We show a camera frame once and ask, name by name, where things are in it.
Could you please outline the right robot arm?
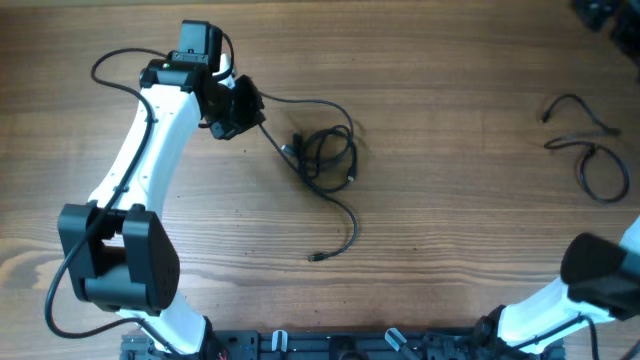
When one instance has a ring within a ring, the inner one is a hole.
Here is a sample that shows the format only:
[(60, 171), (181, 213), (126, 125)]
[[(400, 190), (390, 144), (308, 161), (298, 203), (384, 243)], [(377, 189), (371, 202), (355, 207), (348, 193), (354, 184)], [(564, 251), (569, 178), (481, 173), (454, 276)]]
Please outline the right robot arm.
[(600, 357), (596, 326), (639, 314), (639, 222), (618, 243), (591, 233), (578, 235), (561, 262), (560, 275), (511, 305), (501, 305), (476, 324), (476, 359), (549, 359), (553, 343), (582, 329), (591, 356)]

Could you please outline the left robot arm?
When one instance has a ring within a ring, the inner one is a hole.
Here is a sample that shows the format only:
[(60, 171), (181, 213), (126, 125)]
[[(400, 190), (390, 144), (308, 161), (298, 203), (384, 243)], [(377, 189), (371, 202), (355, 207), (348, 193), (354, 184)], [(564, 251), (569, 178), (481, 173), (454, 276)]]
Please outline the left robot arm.
[(204, 21), (181, 25), (178, 48), (154, 53), (134, 91), (132, 126), (101, 184), (58, 218), (59, 277), (76, 297), (138, 325), (160, 358), (225, 359), (210, 320), (179, 292), (180, 262), (161, 222), (175, 168), (192, 133), (229, 140), (262, 123), (251, 79), (237, 76), (229, 36)]

